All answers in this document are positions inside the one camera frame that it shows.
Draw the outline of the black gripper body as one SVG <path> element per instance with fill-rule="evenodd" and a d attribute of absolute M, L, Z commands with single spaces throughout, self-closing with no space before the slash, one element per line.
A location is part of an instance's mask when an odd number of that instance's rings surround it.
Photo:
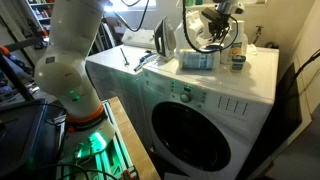
<path fill-rule="evenodd" d="M 201 14 L 209 20 L 208 28 L 213 40 L 221 40 L 228 33 L 231 13 L 222 10 L 205 8 Z"/>

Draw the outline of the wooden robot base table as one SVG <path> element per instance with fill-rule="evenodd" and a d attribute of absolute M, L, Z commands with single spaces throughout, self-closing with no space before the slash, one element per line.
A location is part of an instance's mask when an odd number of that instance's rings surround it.
<path fill-rule="evenodd" d="M 113 97 L 108 102 L 140 180 L 161 180 L 120 100 Z"/>

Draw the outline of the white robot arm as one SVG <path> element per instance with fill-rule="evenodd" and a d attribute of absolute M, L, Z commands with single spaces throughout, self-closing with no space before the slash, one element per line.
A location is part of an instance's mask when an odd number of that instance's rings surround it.
<path fill-rule="evenodd" d="M 37 62 L 34 79 L 67 111 L 71 132 L 89 130 L 107 119 L 85 70 L 108 0 L 56 0 L 49 45 Z"/>

